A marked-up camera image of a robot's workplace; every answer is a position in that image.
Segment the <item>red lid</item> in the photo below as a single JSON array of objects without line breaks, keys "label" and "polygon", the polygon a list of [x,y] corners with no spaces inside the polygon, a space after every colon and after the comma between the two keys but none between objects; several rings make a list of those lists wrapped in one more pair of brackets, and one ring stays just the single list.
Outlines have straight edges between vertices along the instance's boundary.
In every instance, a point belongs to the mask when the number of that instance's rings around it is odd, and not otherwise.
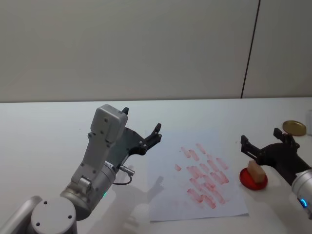
[{"label": "red lid", "polygon": [[247,171],[247,168],[244,168],[243,170],[241,170],[239,174],[239,180],[246,188],[251,189],[251,190],[264,189],[268,184],[267,176],[265,176],[264,181],[262,183],[255,183],[253,178]]}]

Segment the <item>black cable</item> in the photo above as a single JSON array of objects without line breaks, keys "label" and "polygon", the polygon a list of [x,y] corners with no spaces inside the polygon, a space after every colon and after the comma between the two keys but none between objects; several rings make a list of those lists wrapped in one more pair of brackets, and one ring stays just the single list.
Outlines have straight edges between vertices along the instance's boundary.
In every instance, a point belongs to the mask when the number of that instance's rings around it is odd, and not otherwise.
[{"label": "black cable", "polygon": [[127,182],[127,183],[113,183],[115,185],[127,185],[127,184],[130,184],[131,181],[132,181],[132,176],[129,176],[130,180]]},{"label": "black cable", "polygon": [[250,61],[250,56],[251,56],[252,49],[253,49],[254,33],[255,33],[255,28],[256,28],[256,26],[257,26],[258,15],[259,15],[259,9],[260,9],[260,3],[261,3],[261,0],[259,0],[259,2],[258,2],[257,14],[256,14],[256,16],[255,16],[254,27],[253,27],[252,42],[251,42],[251,44],[250,44],[249,55],[248,55],[247,66],[246,66],[245,77],[244,77],[244,83],[243,83],[243,88],[242,88],[242,93],[241,93],[241,95],[240,95],[240,98],[243,98],[243,93],[244,93],[244,88],[245,88],[245,82],[246,82],[246,77],[247,77],[247,72],[248,72],[248,67],[249,67],[249,61]]}]

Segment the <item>white wall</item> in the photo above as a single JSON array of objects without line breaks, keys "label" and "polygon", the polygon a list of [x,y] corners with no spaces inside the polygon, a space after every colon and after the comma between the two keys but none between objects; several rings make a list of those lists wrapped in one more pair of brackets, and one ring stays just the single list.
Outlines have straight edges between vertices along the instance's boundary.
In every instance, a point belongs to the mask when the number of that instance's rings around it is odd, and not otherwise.
[{"label": "white wall", "polygon": [[1,0],[0,102],[238,98],[257,0]]},{"label": "white wall", "polygon": [[262,0],[244,97],[312,96],[312,1]]}]

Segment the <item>blue indicator light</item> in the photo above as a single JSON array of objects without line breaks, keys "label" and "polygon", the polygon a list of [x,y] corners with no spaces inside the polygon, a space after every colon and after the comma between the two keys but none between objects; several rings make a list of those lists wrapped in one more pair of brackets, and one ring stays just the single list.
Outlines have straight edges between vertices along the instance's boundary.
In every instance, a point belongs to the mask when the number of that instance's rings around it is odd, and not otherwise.
[{"label": "blue indicator light", "polygon": [[305,199],[301,199],[301,204],[303,205],[304,208],[306,208],[308,206],[307,202],[305,201]]}]

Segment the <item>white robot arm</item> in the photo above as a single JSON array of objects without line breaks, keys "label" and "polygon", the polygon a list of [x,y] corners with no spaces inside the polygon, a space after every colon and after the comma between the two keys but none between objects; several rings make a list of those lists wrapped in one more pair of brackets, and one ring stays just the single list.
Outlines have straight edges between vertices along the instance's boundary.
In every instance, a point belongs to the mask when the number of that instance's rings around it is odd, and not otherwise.
[{"label": "white robot arm", "polygon": [[146,154],[161,140],[160,123],[142,138],[125,127],[127,115],[128,108],[119,111],[108,104],[97,108],[82,163],[60,197],[30,198],[5,222],[0,234],[76,234],[77,221],[90,215],[119,170],[126,172],[131,182],[135,172],[123,165],[127,158]]}]

